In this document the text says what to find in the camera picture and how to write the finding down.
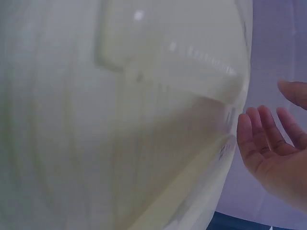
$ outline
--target translucent plastic jug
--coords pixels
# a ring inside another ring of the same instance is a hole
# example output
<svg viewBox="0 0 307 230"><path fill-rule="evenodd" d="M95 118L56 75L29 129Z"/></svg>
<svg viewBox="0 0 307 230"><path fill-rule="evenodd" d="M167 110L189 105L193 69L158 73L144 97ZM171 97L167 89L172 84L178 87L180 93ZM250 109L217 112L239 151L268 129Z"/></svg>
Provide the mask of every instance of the translucent plastic jug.
<svg viewBox="0 0 307 230"><path fill-rule="evenodd" d="M247 95L251 1L100 5L2 3L0 229L205 228Z"/></svg>

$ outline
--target blue fabric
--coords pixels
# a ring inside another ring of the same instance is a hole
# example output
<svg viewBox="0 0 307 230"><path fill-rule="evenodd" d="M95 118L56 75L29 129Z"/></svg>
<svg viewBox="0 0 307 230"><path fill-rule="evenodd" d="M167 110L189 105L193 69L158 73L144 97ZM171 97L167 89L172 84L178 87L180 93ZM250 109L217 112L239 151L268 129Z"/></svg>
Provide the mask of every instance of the blue fabric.
<svg viewBox="0 0 307 230"><path fill-rule="evenodd" d="M207 230L269 230L271 227L215 212Z"/></svg>

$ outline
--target palm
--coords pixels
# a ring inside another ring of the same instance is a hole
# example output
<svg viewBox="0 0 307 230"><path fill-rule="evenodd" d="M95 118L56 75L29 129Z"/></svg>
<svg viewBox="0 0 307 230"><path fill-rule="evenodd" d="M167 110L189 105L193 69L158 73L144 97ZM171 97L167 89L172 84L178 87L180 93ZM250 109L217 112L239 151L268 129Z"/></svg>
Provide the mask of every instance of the palm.
<svg viewBox="0 0 307 230"><path fill-rule="evenodd" d="M280 108L277 113L294 146L285 142L265 106L249 108L247 114L240 116L238 145L244 164L270 193L304 208L307 207L307 135L285 109Z"/></svg>

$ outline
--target finger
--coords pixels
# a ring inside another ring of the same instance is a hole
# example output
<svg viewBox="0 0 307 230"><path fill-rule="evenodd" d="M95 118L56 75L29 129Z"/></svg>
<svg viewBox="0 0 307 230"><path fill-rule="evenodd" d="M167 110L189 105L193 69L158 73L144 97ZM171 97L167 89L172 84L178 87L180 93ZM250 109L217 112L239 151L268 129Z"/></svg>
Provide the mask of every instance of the finger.
<svg viewBox="0 0 307 230"><path fill-rule="evenodd" d="M265 158L257 151L253 140L251 121L246 114L239 116L236 138L245 166L253 175L256 175Z"/></svg>
<svg viewBox="0 0 307 230"><path fill-rule="evenodd" d="M307 83L281 80L278 88L286 99L307 110Z"/></svg>
<svg viewBox="0 0 307 230"><path fill-rule="evenodd" d="M276 154L270 150L258 110L255 108L248 108L246 114L251 121L253 140L258 152L265 158L276 156Z"/></svg>
<svg viewBox="0 0 307 230"><path fill-rule="evenodd" d="M262 127L266 133L271 149L278 155L286 156L297 152L297 149L286 143L279 129L277 128L270 110L262 105L258 108Z"/></svg>
<svg viewBox="0 0 307 230"><path fill-rule="evenodd" d="M285 108L278 108L277 115L294 146L299 150L306 149L307 134L296 123L293 116Z"/></svg>

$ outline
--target hand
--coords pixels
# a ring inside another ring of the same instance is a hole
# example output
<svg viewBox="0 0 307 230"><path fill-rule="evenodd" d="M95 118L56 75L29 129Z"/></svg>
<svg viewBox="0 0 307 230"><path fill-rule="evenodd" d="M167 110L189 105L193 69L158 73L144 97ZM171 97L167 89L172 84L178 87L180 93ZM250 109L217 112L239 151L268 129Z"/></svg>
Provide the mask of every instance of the hand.
<svg viewBox="0 0 307 230"><path fill-rule="evenodd" d="M307 84L279 82L282 94L307 109ZM265 106L241 114L237 142L243 162L271 194L307 212L307 134L291 114L278 108L277 115L294 146L285 142Z"/></svg>

